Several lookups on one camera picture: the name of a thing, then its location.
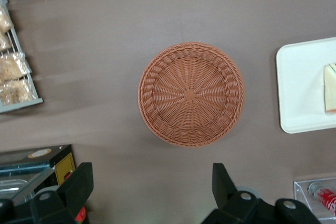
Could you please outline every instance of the bread slice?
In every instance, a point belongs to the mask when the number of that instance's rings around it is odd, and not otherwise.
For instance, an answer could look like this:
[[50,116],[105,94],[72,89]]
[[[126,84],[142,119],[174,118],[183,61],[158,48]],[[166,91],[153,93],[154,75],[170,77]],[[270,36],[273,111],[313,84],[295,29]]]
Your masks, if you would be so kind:
[[336,65],[324,67],[324,102],[326,112],[336,112]]

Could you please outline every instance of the clear plastic container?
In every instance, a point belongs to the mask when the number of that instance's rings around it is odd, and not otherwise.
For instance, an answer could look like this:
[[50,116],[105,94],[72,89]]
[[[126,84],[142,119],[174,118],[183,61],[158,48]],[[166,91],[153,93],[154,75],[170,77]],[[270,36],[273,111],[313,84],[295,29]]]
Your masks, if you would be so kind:
[[308,193],[308,187],[313,182],[320,182],[324,187],[330,189],[331,191],[336,191],[336,177],[295,181],[295,199],[304,203],[322,224],[335,224],[336,216],[331,211],[326,209],[321,202],[317,201],[312,195]]

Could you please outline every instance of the yellow panel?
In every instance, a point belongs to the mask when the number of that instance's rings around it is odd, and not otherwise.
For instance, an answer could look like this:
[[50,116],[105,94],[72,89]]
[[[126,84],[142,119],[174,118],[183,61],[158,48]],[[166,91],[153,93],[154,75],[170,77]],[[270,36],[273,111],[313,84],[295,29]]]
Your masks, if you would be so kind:
[[63,184],[65,176],[68,173],[72,173],[75,170],[74,159],[72,153],[69,153],[65,158],[55,165],[55,174],[57,177],[57,183]]

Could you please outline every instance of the white tray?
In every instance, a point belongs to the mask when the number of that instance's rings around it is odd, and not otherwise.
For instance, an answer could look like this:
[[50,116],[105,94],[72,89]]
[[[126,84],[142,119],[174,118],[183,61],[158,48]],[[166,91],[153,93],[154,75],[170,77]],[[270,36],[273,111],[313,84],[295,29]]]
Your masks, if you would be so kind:
[[324,110],[325,65],[336,62],[336,37],[281,47],[276,56],[280,124],[287,133],[336,127]]

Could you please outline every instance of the label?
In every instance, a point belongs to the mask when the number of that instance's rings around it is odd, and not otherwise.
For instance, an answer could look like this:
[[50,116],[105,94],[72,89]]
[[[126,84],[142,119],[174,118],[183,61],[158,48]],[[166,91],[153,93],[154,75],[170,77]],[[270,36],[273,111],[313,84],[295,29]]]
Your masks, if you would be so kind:
[[43,150],[38,150],[36,152],[33,152],[28,155],[28,158],[36,158],[36,157],[42,157],[51,152],[51,149],[43,149]]
[[317,200],[336,215],[336,194],[334,192],[327,188],[322,188],[317,193]]

